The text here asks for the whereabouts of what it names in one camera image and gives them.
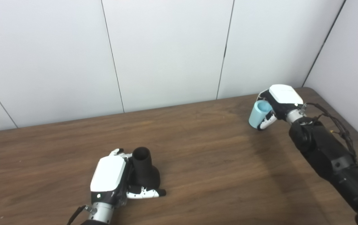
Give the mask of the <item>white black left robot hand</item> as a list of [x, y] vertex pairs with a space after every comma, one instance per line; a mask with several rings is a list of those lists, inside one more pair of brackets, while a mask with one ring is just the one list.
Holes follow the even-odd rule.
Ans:
[[148, 148], [137, 147], [130, 154], [118, 148], [96, 166], [90, 184], [91, 203], [119, 208], [127, 199], [164, 197], [167, 192], [160, 185], [160, 172]]

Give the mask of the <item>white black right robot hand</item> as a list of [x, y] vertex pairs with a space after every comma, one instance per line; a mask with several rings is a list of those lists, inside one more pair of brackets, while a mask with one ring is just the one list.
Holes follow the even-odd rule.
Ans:
[[257, 123], [257, 130], [262, 131], [275, 121], [286, 121], [292, 125], [296, 120], [304, 117], [301, 108], [303, 99], [293, 87], [284, 84], [275, 84], [258, 94], [256, 102], [263, 101], [268, 104], [268, 111]]

